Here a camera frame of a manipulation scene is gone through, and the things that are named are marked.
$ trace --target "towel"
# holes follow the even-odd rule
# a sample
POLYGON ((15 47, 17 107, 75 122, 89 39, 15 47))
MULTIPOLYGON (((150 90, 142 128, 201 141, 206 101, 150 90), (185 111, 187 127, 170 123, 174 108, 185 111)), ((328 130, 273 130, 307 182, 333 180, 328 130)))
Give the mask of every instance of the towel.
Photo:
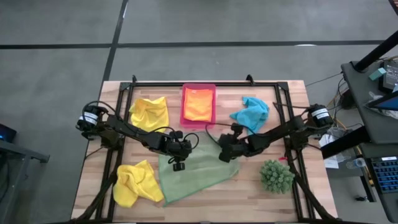
POLYGON ((190 121, 211 121, 213 91, 185 89, 184 118, 190 121))
POLYGON ((131 207, 138 196, 155 202, 164 196, 155 180, 155 172, 147 160, 135 166, 118 167, 118 181, 113 187, 113 198, 122 207, 131 207))
POLYGON ((268 105, 260 99, 246 96, 243 97, 243 104, 247 108, 231 114, 230 117, 257 133, 268 119, 268 105))
POLYGON ((137 99, 130 108, 132 125, 145 131, 152 131, 169 125, 169 112, 167 111, 166 98, 160 97, 151 101, 137 99))
MULTIPOLYGON (((199 145, 194 148, 184 161, 185 170, 173 171, 167 161, 170 156, 159 155, 159 180, 165 197, 164 206, 188 197, 202 189, 230 179, 238 173, 237 159, 226 163, 218 159, 221 152, 219 145, 214 143, 206 133, 196 133, 199 145)), ((195 137, 187 139, 195 142, 195 137)))

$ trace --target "concrete floor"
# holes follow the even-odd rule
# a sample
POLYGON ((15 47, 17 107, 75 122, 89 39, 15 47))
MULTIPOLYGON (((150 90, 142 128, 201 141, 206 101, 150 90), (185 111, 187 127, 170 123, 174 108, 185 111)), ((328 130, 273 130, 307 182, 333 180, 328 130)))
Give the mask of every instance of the concrete floor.
MULTIPOLYGON (((1 0, 1 44, 110 43, 122 0, 1 0)), ((119 42, 381 40, 398 29, 388 0, 130 0, 119 42)), ((374 45, 118 49, 110 80, 257 80, 314 82, 359 60, 374 45)), ((0 50, 0 123, 16 143, 49 153, 31 164, 13 223, 70 218, 87 142, 74 125, 95 100, 108 49, 0 50)), ((397 55, 393 49, 388 55, 397 55)), ((341 76, 310 86, 328 103, 341 76)), ((356 110, 339 111, 347 125, 356 110)), ((339 217, 389 223, 380 203, 355 202, 359 178, 330 179, 339 217), (357 187, 347 187, 352 183, 357 187)))

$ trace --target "spiky green ball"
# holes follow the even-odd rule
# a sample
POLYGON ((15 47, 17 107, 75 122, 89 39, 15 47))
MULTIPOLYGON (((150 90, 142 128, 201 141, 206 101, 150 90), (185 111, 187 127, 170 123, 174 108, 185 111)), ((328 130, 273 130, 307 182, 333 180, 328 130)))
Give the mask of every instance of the spiky green ball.
POLYGON ((265 161, 260 174, 264 189, 274 194, 290 192, 294 174, 289 171, 288 166, 284 166, 278 161, 265 161))

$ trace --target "green cloth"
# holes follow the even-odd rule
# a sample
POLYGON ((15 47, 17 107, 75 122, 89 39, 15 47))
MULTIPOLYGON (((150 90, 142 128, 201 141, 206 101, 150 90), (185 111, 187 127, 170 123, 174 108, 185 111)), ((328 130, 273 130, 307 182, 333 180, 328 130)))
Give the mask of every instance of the green cloth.
MULTIPOLYGON (((164 206, 184 197, 230 179, 238 173, 237 159, 229 163, 218 159, 221 148, 213 142, 206 133, 196 133, 199 136, 199 145, 184 161, 185 170, 173 171, 173 165, 168 164, 170 156, 159 155, 160 186, 165 197, 164 206)), ((195 136, 189 136, 193 145, 195 136)))

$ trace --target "wooden table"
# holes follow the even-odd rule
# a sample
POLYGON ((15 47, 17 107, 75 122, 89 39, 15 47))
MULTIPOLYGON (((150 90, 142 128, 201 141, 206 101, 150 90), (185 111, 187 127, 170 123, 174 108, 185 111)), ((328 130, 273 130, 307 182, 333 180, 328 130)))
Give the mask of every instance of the wooden table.
MULTIPOLYGON (((287 81, 293 105, 308 106, 304 82, 287 81)), ((100 100, 116 106, 120 82, 104 82, 100 100)), ((216 121, 231 124, 229 118, 233 112, 243 107, 242 96, 253 96, 262 99, 269 105, 270 113, 266 124, 260 132, 265 132, 280 125, 279 116, 272 105, 275 102, 275 90, 271 87, 218 87, 216 91, 216 121)), ((148 98, 150 100, 166 96, 169 110, 170 126, 185 134, 195 130, 180 126, 181 87, 135 87, 132 100, 148 98)), ((300 114, 302 109, 294 109, 300 114)), ((210 133, 219 136, 230 130, 224 126, 215 126, 210 133)), ((100 142, 90 142, 87 154, 99 148, 100 142)), ((162 207, 162 202, 155 203, 140 198, 132 208, 115 208, 114 222, 293 222, 297 220, 292 193, 276 195, 262 189, 259 170, 263 162, 284 156, 285 147, 282 140, 271 144, 262 154, 254 157, 240 157, 241 168, 232 179, 204 189, 178 202, 162 207)), ((337 216, 335 203, 331 194, 322 154, 318 149, 307 147, 303 150, 305 167, 311 191, 320 203, 334 217, 337 216)), ((81 179, 73 207, 72 218, 78 217, 94 199, 101 185, 106 150, 90 156, 84 163, 81 179)), ((122 164, 134 165, 147 159, 153 166, 158 179, 158 155, 148 151, 135 140, 127 138, 124 147, 122 164)), ((305 199, 299 187, 302 208, 307 215, 305 199)), ((105 198, 104 214, 108 210, 110 191, 105 198)))

